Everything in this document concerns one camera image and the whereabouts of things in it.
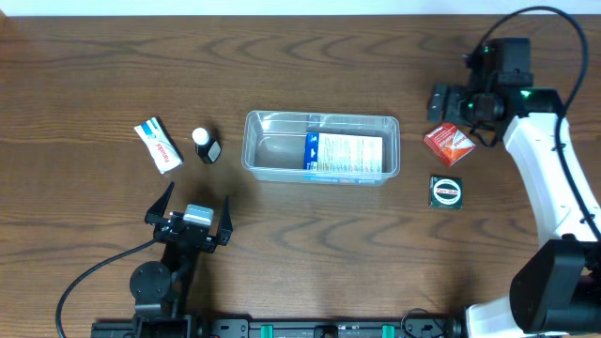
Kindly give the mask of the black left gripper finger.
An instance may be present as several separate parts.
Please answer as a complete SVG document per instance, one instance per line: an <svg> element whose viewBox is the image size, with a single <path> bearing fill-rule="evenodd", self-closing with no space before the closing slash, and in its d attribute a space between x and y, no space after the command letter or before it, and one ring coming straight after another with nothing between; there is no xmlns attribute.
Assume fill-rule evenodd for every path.
<svg viewBox="0 0 601 338"><path fill-rule="evenodd" d="M224 199L218 230L219 231L232 231L233 230L228 195Z"/></svg>
<svg viewBox="0 0 601 338"><path fill-rule="evenodd" d="M147 217L162 217L164 215L174 188L175 182L172 181L162 196L147 210Z"/></svg>

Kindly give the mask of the red medicine box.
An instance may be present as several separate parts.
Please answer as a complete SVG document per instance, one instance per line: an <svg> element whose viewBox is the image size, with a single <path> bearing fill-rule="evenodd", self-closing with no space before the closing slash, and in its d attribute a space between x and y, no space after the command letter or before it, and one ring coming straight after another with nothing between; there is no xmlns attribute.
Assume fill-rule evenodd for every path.
<svg viewBox="0 0 601 338"><path fill-rule="evenodd" d="M442 123L424 136L424 143L451 167L476 148L476 144L457 126Z"/></svg>

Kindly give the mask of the green Zam-Buk ointment box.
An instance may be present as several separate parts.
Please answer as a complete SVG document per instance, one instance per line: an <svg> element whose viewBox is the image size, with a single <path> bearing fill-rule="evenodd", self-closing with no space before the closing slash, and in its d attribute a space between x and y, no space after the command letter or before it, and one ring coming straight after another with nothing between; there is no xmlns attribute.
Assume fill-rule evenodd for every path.
<svg viewBox="0 0 601 338"><path fill-rule="evenodd" d="M454 177L432 176L429 180L429 206L460 210L463 207L463 181Z"/></svg>

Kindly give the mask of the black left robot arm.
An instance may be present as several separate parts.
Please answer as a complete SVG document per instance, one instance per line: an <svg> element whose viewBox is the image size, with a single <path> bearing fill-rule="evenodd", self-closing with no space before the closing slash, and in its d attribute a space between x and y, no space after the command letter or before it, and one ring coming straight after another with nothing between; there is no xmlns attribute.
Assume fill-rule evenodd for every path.
<svg viewBox="0 0 601 338"><path fill-rule="evenodd" d="M187 312L187 298L199 256L214 253L231 238L229 200L223 202L217 233L212 235L211 208L189 204L183 212L164 215L174 188L170 183L146 212L145 223L154 227L153 240L162 243L164 251L159 261L146 262L131 275L134 337L210 336L207 321Z"/></svg>

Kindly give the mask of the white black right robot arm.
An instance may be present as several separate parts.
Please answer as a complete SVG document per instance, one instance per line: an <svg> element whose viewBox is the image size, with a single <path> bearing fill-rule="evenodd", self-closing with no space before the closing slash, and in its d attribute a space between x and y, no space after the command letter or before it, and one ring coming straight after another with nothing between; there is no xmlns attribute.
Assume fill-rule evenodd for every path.
<svg viewBox="0 0 601 338"><path fill-rule="evenodd" d="M536 88L526 38L497 38L470 54L465 86L438 84L428 118L494 131L516 163L540 248L508 296L465 314L469 337L600 331L600 206L583 175L556 90Z"/></svg>

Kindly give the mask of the clear plastic container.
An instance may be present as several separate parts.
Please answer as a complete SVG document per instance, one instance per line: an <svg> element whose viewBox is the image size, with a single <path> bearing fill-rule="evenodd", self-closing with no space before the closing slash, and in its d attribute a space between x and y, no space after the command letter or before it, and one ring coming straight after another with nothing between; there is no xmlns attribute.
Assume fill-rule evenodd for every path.
<svg viewBox="0 0 601 338"><path fill-rule="evenodd" d="M305 140L311 132L381 137L381 178L342 178L304 170ZM381 185L400 171L400 126L396 118L385 115L252 111L246 118L241 160L258 180Z"/></svg>

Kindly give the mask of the white Panadol box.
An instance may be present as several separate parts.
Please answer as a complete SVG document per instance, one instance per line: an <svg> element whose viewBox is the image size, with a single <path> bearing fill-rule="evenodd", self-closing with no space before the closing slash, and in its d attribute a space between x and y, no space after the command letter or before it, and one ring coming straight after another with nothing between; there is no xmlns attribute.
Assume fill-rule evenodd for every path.
<svg viewBox="0 0 601 338"><path fill-rule="evenodd" d="M133 129L146 145L161 174L171 171L183 163L177 147L170 140L157 117L151 117Z"/></svg>

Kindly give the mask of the dark brown medicine bottle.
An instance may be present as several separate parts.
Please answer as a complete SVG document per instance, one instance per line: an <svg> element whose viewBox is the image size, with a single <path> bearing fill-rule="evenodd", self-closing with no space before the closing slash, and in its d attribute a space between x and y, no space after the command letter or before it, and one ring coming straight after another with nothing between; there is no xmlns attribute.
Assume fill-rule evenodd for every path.
<svg viewBox="0 0 601 338"><path fill-rule="evenodd" d="M192 139L195 144L195 152L202 162L213 164L222 153L222 148L215 137L212 137L204 128L193 130Z"/></svg>

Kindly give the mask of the black mounting rail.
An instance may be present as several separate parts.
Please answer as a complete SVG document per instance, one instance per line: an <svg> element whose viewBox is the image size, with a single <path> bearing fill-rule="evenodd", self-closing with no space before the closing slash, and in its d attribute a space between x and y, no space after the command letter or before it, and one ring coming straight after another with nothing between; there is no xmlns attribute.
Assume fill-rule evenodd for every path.
<svg viewBox="0 0 601 338"><path fill-rule="evenodd" d="M399 321L319 322L218 319L210 324L189 320L115 322L92 325L91 338L461 338L465 324L456 318L409 317Z"/></svg>

